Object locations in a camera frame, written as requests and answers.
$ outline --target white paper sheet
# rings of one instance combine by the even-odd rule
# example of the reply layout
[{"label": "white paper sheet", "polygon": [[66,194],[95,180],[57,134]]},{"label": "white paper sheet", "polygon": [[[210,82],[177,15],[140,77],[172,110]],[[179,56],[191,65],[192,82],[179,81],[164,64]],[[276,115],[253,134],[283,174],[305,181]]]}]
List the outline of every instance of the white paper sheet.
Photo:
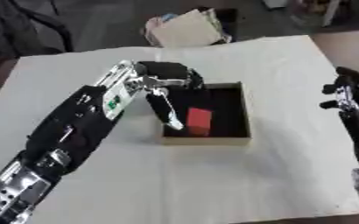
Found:
[{"label": "white paper sheet", "polygon": [[334,69],[305,36],[189,49],[118,48],[19,61],[0,92],[0,169],[77,88],[119,60],[178,61],[206,82],[241,81],[246,147],[167,147],[140,98],[31,223],[210,224],[359,213],[352,143],[322,85]]}]

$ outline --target red cube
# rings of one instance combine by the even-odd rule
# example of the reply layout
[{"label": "red cube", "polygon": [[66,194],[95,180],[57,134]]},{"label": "red cube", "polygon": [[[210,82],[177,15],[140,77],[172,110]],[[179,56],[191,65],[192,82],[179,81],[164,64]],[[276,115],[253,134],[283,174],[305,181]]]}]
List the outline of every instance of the red cube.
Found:
[{"label": "red cube", "polygon": [[208,136],[211,129],[212,112],[201,108],[189,108],[187,112],[187,128],[190,134]]}]

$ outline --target white table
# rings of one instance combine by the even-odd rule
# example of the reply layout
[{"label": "white table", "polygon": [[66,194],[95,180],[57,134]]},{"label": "white table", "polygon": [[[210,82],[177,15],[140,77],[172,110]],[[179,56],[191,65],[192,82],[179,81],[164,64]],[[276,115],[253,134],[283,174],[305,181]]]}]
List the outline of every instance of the white table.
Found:
[{"label": "white table", "polygon": [[244,84],[246,147],[167,147],[144,99],[64,178],[31,223],[204,224],[359,213],[352,143],[323,84],[334,69],[306,36],[197,49],[118,48],[21,59],[0,92],[0,169],[40,121],[119,60],[178,61]]}]

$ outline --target floor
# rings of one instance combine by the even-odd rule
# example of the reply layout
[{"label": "floor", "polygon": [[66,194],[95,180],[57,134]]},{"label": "floor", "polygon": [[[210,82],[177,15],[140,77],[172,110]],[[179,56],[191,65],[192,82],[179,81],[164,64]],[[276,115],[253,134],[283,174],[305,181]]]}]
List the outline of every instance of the floor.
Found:
[{"label": "floor", "polygon": [[[57,17],[49,0],[18,0],[29,9]],[[285,10],[267,10],[261,0],[55,0],[63,21],[74,37],[76,52],[121,46],[148,46],[140,30],[151,17],[168,12],[184,13],[197,6],[238,9],[237,40],[263,36],[287,36],[313,32],[359,30],[359,1],[356,14],[346,24],[307,30],[293,24]],[[37,26],[42,40],[60,46],[53,31]]]}]

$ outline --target wooden box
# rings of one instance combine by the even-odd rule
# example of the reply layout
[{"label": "wooden box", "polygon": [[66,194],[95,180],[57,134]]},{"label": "wooden box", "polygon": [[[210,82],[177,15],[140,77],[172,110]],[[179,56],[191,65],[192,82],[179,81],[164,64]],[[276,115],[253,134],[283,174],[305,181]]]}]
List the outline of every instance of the wooden box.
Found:
[{"label": "wooden box", "polygon": [[208,100],[192,91],[171,90],[169,101],[177,117],[185,124],[189,108],[212,111],[208,136],[193,136],[187,128],[174,130],[164,126],[162,143],[166,145],[245,145],[251,138],[243,85],[237,83],[207,84]]}]

